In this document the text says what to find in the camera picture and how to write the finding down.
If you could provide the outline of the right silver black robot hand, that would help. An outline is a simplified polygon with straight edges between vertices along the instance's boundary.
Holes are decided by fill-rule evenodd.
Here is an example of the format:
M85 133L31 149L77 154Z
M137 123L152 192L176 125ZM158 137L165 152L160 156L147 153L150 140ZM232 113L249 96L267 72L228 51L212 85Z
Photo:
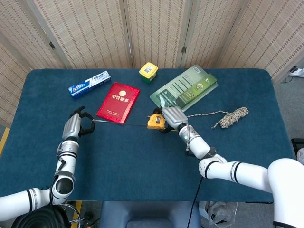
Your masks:
M179 107L155 108L153 114L161 114L167 123L165 128L159 129L161 133L168 133L173 130L179 132L185 126L189 129L188 118Z

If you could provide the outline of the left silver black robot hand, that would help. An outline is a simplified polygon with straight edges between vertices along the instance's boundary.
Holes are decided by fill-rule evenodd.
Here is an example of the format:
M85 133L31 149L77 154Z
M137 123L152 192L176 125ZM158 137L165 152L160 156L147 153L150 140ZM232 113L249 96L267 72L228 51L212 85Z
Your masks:
M78 139L87 134L91 134L95 130L95 123L93 117L88 112L82 112L85 109L85 106L77 108L69 117L67 122L64 125L62 139L78 141ZM91 127L84 129L81 125L83 118L88 118L91 121Z

